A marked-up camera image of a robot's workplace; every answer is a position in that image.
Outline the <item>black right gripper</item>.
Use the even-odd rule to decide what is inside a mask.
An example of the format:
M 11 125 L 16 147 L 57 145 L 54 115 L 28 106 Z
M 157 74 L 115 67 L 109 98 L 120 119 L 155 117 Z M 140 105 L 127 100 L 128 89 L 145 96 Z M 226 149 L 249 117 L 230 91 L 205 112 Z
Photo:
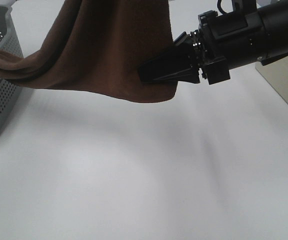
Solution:
M 200 14 L 198 20 L 198 57 L 191 35 L 184 31 L 174 40 L 174 46 L 138 67 L 141 82 L 198 84 L 200 67 L 203 78 L 213 85 L 229 80 L 230 70 L 249 64 L 248 23 L 242 11 L 218 15 L 210 10 Z

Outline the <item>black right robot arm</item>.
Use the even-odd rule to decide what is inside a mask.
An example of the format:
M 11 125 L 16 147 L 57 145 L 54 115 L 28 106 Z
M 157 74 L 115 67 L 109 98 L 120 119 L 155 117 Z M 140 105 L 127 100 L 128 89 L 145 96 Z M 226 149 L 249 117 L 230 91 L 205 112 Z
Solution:
M 230 79 L 230 70 L 260 62 L 266 66 L 288 57 L 288 0 L 257 7 L 234 0 L 198 16 L 198 29 L 182 33 L 159 55 L 143 63 L 143 83 L 188 82 L 204 78 L 213 85 Z

